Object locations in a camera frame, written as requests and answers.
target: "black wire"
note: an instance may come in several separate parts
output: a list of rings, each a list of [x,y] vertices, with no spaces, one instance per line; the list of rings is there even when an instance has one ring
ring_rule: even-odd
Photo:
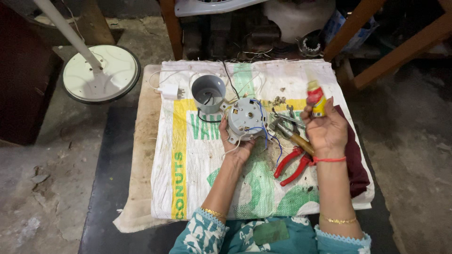
[[[231,84],[232,89],[234,90],[235,94],[237,95],[237,99],[240,99],[239,93],[237,93],[237,90],[236,90],[235,87],[232,85],[231,77],[229,76],[229,73],[227,72],[226,64],[225,64],[225,62],[224,62],[223,60],[222,60],[222,62],[223,62],[223,65],[224,65],[224,67],[225,67],[225,71],[226,71],[226,75],[227,75],[227,77],[228,77],[228,79],[229,79],[229,83]]]
[[[204,103],[204,105],[207,105],[207,103],[209,103],[210,99],[212,99],[212,96],[213,96],[213,93],[211,93],[211,92],[207,92],[207,93],[210,94],[210,97],[209,97],[209,99],[206,101],[206,103]]]
[[[221,122],[221,120],[218,120],[218,121],[207,121],[207,120],[204,120],[204,119],[202,119],[202,118],[199,116],[199,111],[200,111],[200,109],[198,109],[198,118],[199,118],[201,121],[203,121],[203,122]]]

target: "white pole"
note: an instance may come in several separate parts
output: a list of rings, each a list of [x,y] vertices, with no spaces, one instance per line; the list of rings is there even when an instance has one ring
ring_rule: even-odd
[[[56,28],[66,37],[66,39],[78,50],[78,52],[88,61],[93,69],[99,69],[101,64],[93,55],[72,27],[67,23],[60,12],[53,6],[50,0],[33,0],[36,5],[55,24]]]

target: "gold bangle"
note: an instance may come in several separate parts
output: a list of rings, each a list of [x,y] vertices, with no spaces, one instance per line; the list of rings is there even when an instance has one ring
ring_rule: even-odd
[[[337,219],[326,218],[325,216],[323,216],[323,214],[320,214],[320,218],[322,218],[328,222],[337,223],[337,224],[347,224],[347,223],[353,223],[356,221],[356,217],[354,217],[351,220],[337,220]]]
[[[219,212],[212,211],[212,210],[210,210],[210,209],[203,208],[203,207],[200,207],[200,208],[201,208],[201,210],[204,210],[204,211],[206,211],[206,212],[212,214],[213,216],[217,216],[217,217],[221,217],[221,218],[225,218],[225,219],[226,219],[226,215],[222,215],[222,214],[219,213]]]

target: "dirty floor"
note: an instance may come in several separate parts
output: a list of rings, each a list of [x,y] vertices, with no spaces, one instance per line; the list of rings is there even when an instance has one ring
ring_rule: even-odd
[[[160,17],[108,20],[141,67],[172,59]],[[76,51],[54,48],[64,60]],[[0,253],[75,254],[79,248],[109,107],[136,107],[141,79],[103,105],[57,86],[38,141],[0,148]],[[391,212],[401,253],[450,253],[452,74],[412,62],[348,100]]]
[[[173,59],[161,17],[108,23],[124,29],[118,45],[138,57],[141,69]],[[54,51],[65,61],[76,54],[72,46]],[[137,107],[140,90],[141,78],[119,100],[87,105],[59,83],[36,144],[0,148],[0,253],[77,253],[108,108]]]

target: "wrench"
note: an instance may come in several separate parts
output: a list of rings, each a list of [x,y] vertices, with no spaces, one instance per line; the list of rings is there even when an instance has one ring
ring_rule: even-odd
[[[293,114],[293,105],[289,107],[289,104],[287,104],[286,108],[289,111],[289,116],[291,118],[295,118],[295,115]],[[297,124],[295,122],[293,122],[293,121],[292,121],[292,126],[293,126],[293,132],[295,132],[296,134],[300,135],[300,131],[297,128]]]
[[[296,120],[296,119],[294,119],[294,118],[292,118],[292,117],[288,117],[288,116],[283,115],[283,114],[278,115],[278,113],[276,113],[276,111],[275,111],[275,108],[272,108],[272,112],[273,112],[273,114],[274,114],[274,116],[275,116],[276,118],[283,118],[283,119],[285,119],[285,120],[287,120],[287,121],[296,122],[296,123],[299,124],[302,128],[305,128],[305,127],[306,127],[306,125],[305,125],[305,123],[304,123],[303,121]]]

